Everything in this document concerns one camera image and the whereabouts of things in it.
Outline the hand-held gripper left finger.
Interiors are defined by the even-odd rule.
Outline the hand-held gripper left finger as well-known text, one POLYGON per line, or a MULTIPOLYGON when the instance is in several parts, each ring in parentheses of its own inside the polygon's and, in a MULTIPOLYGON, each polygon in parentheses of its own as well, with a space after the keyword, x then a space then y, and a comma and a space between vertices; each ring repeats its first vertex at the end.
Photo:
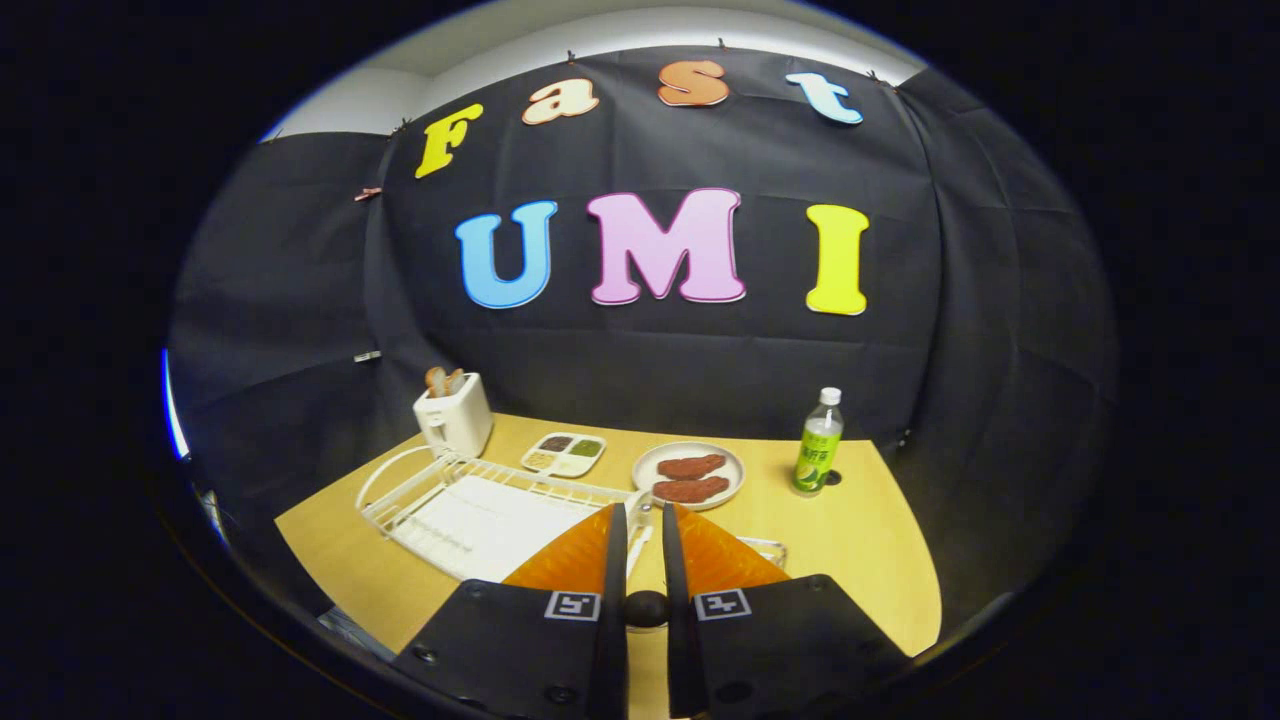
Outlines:
POLYGON ((396 670, 471 719, 625 719, 623 503, 582 521, 600 550, 589 591, 462 582, 396 657, 396 670))

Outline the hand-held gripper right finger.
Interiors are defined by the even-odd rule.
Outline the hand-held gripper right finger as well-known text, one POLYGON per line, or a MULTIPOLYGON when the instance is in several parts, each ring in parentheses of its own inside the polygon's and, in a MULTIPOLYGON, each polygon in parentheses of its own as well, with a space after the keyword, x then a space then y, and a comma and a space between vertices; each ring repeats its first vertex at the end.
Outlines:
POLYGON ((911 665, 826 574, 712 580, 764 568, 736 536, 677 503, 663 510, 668 692, 676 717, 833 719, 874 706, 911 665))

